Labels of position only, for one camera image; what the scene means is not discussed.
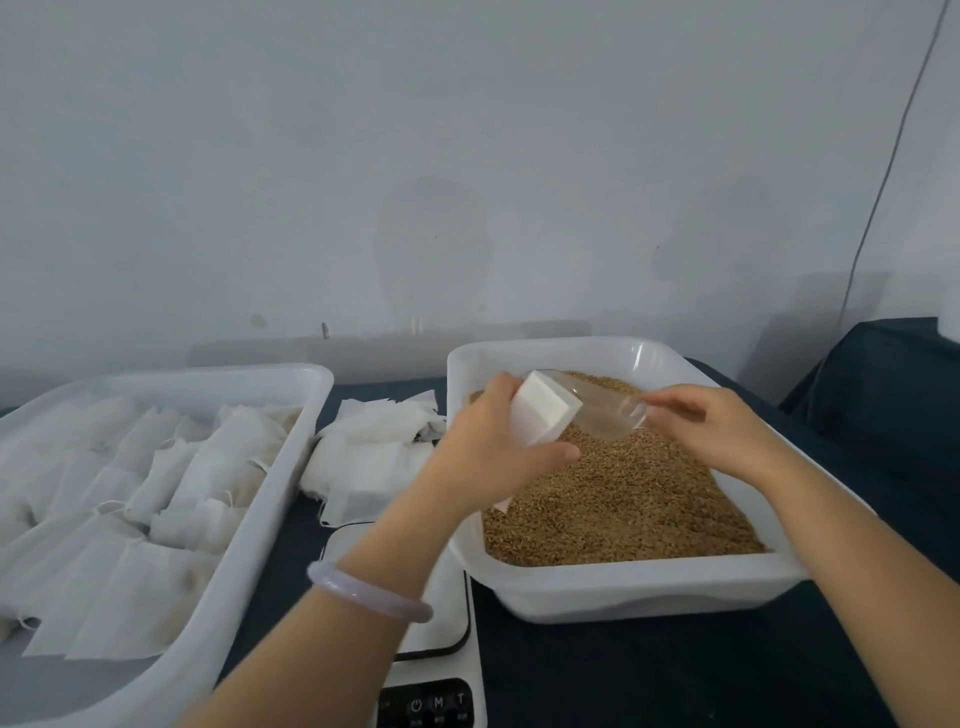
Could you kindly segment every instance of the black cable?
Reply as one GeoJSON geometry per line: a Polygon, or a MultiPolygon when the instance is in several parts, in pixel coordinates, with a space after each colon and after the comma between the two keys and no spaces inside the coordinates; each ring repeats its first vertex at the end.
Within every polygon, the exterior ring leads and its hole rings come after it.
{"type": "Polygon", "coordinates": [[[820,360],[820,364],[817,365],[817,372],[813,376],[813,381],[810,383],[809,391],[806,393],[806,423],[808,425],[813,422],[813,395],[817,388],[817,382],[820,381],[820,373],[824,370],[824,365],[827,363],[827,359],[833,352],[833,349],[836,347],[836,345],[840,343],[840,337],[843,335],[843,318],[847,313],[847,304],[850,302],[850,292],[853,289],[853,277],[856,275],[856,265],[860,262],[860,254],[863,253],[863,245],[867,242],[867,235],[870,234],[870,228],[874,223],[876,209],[880,206],[880,198],[883,197],[883,190],[886,188],[887,180],[890,179],[890,172],[894,168],[894,160],[897,158],[897,151],[900,149],[900,140],[903,138],[903,128],[906,126],[906,117],[910,113],[910,107],[913,106],[914,98],[917,96],[917,89],[920,88],[920,81],[924,77],[926,65],[930,61],[930,56],[933,55],[933,47],[937,44],[937,38],[940,37],[940,30],[944,26],[944,17],[947,15],[947,8],[949,5],[950,0],[944,0],[944,4],[940,9],[940,14],[937,16],[937,22],[933,26],[933,35],[930,36],[930,42],[926,46],[924,61],[920,64],[920,71],[917,73],[917,79],[913,82],[913,87],[910,89],[910,96],[907,97],[906,106],[903,107],[903,114],[900,116],[900,126],[897,128],[897,137],[894,139],[894,148],[890,152],[890,160],[887,162],[887,169],[883,173],[883,179],[880,181],[880,188],[876,192],[874,206],[870,208],[870,216],[867,218],[867,227],[863,229],[863,235],[860,236],[860,244],[856,246],[856,253],[853,254],[853,263],[850,267],[850,274],[847,276],[847,289],[843,294],[843,302],[840,304],[840,314],[837,316],[836,331],[833,333],[833,345],[824,355],[824,358],[820,360]]]}

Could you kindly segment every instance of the tea bag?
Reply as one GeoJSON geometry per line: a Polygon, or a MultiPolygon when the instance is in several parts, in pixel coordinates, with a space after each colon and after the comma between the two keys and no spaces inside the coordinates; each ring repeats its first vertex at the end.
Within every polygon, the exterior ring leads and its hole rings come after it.
{"type": "Polygon", "coordinates": [[[223,424],[204,443],[204,448],[247,459],[276,441],[282,443],[286,437],[286,430],[278,423],[253,407],[240,404],[230,410],[223,424]]]}
{"type": "Polygon", "coordinates": [[[187,570],[186,582],[188,593],[181,596],[170,610],[167,618],[163,621],[160,632],[164,639],[172,642],[183,631],[183,627],[190,621],[193,611],[200,603],[200,598],[206,591],[206,586],[213,578],[213,572],[216,571],[216,564],[200,563],[194,564],[187,570]]]}
{"type": "Polygon", "coordinates": [[[184,416],[174,427],[174,439],[185,440],[188,443],[199,443],[210,436],[213,431],[208,425],[202,425],[189,416],[184,416]]]}
{"type": "Polygon", "coordinates": [[[429,426],[439,426],[444,418],[432,411],[428,402],[376,400],[349,406],[349,414],[338,417],[321,430],[326,435],[340,433],[353,443],[409,443],[429,426]]]}
{"type": "Polygon", "coordinates": [[[234,508],[247,508],[253,503],[266,476],[259,468],[245,468],[243,474],[234,480],[229,488],[215,493],[212,497],[234,508]]]}
{"type": "Polygon", "coordinates": [[[207,440],[183,474],[180,485],[170,499],[170,505],[197,503],[205,498],[214,497],[221,491],[228,491],[236,484],[263,482],[263,471],[254,464],[245,462],[236,456],[223,455],[207,446],[207,440]]]}
{"type": "Polygon", "coordinates": [[[343,434],[333,432],[321,437],[300,476],[300,489],[310,497],[327,499],[333,484],[347,467],[348,447],[343,434]]]}
{"type": "Polygon", "coordinates": [[[347,445],[333,474],[323,525],[337,527],[356,521],[373,521],[397,492],[406,488],[430,456],[430,443],[403,445],[347,445]]]}
{"type": "Polygon", "coordinates": [[[223,553],[246,513],[246,508],[231,508],[216,498],[171,506],[150,519],[150,540],[174,548],[223,553]]]}
{"type": "Polygon", "coordinates": [[[3,644],[6,638],[10,636],[11,632],[16,629],[16,625],[16,619],[0,617],[0,644],[3,644]]]}
{"type": "MultiPolygon", "coordinates": [[[[110,514],[76,515],[82,519],[73,521],[72,516],[58,519],[62,522],[60,529],[50,531],[47,538],[36,540],[19,559],[5,568],[0,575],[0,614],[17,619],[45,619],[68,570],[88,545],[111,532],[130,538],[142,535],[110,514]]],[[[29,539],[43,525],[31,529],[21,539],[29,539]]]]}
{"type": "Polygon", "coordinates": [[[180,413],[175,409],[148,410],[117,445],[110,465],[135,473],[141,479],[145,478],[150,472],[154,452],[173,437],[181,419],[180,413]]]}
{"type": "Polygon", "coordinates": [[[253,457],[248,458],[249,462],[252,462],[257,468],[262,470],[264,473],[267,473],[270,468],[274,465],[276,457],[280,454],[280,449],[283,447],[283,443],[279,440],[273,442],[261,452],[257,453],[253,457]]]}
{"type": "Polygon", "coordinates": [[[134,522],[149,523],[154,513],[166,508],[199,448],[199,443],[177,440],[172,447],[157,450],[150,472],[134,491],[124,516],[134,522]]]}
{"type": "Polygon", "coordinates": [[[143,534],[134,529],[106,529],[91,539],[65,574],[23,657],[65,655],[124,550],[140,541],[143,534]]]}
{"type": "Polygon", "coordinates": [[[107,465],[90,483],[80,499],[79,507],[95,508],[111,500],[128,503],[142,484],[143,478],[139,475],[107,465]]]}
{"type": "Polygon", "coordinates": [[[14,479],[8,493],[21,498],[30,507],[36,522],[47,516],[63,476],[63,464],[66,453],[52,452],[38,456],[14,479]]]}
{"type": "Polygon", "coordinates": [[[46,517],[54,518],[80,509],[84,495],[108,461],[109,457],[105,453],[84,449],[68,450],[63,458],[60,485],[50,508],[47,509],[46,517]]]}
{"type": "Polygon", "coordinates": [[[91,512],[75,512],[35,525],[19,537],[0,547],[0,585],[15,571],[29,566],[51,548],[57,547],[84,522],[92,518],[91,512]]]}
{"type": "Polygon", "coordinates": [[[213,431],[216,432],[220,429],[220,425],[230,419],[230,415],[233,414],[233,410],[241,405],[239,404],[224,404],[217,410],[217,414],[213,418],[213,431]]]}
{"type": "Polygon", "coordinates": [[[118,436],[126,433],[142,412],[143,407],[129,395],[106,397],[87,406],[73,425],[72,434],[64,439],[74,447],[113,450],[120,441],[118,436]]]}
{"type": "Polygon", "coordinates": [[[284,407],[281,404],[266,404],[257,409],[283,427],[288,435],[297,423],[300,412],[303,411],[302,407],[284,407]]]}
{"type": "Polygon", "coordinates": [[[128,547],[110,574],[67,660],[136,660],[169,647],[188,622],[219,557],[140,542],[128,547]]]}
{"type": "Polygon", "coordinates": [[[33,527],[30,506],[16,496],[0,496],[0,548],[18,539],[33,527]]]}

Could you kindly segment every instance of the white plastic tray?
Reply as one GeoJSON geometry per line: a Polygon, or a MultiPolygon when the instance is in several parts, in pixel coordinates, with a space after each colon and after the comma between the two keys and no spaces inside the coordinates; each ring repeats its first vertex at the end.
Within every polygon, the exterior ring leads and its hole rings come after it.
{"type": "Polygon", "coordinates": [[[193,617],[155,660],[129,663],[21,658],[26,636],[0,644],[0,725],[110,728],[172,725],[212,690],[283,516],[296,495],[308,440],[333,374],[309,364],[216,367],[103,376],[66,384],[0,418],[0,443],[50,406],[85,393],[127,393],[213,421],[222,404],[282,404],[303,411],[193,617]]]}
{"type": "MultiPolygon", "coordinates": [[[[578,370],[616,376],[641,389],[716,382],[669,347],[646,339],[589,337],[467,344],[446,364],[446,411],[452,419],[470,393],[498,372],[578,370]]],[[[771,553],[559,567],[514,567],[484,548],[483,522],[470,516],[450,547],[464,569],[493,589],[522,619],[570,622],[716,612],[755,607],[807,578],[766,499],[740,480],[713,471],[717,485],[746,515],[771,553]]]]}

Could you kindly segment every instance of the right hand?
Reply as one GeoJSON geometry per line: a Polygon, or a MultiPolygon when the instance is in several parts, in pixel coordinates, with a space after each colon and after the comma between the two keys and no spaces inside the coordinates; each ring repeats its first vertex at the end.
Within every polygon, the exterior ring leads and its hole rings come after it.
{"type": "Polygon", "coordinates": [[[790,447],[729,389],[678,384],[645,392],[646,424],[702,463],[752,485],[776,470],[790,447]]]}

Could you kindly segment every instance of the grain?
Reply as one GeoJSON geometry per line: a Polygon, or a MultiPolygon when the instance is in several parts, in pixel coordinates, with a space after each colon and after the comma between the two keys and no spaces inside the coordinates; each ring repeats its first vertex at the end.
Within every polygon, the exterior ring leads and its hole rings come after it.
{"type": "MultiPolygon", "coordinates": [[[[571,372],[618,392],[633,385],[571,372]]],[[[519,567],[720,556],[767,550],[709,469],[679,444],[641,427],[613,442],[576,425],[560,438],[580,460],[483,514],[487,552],[519,567]]]]}

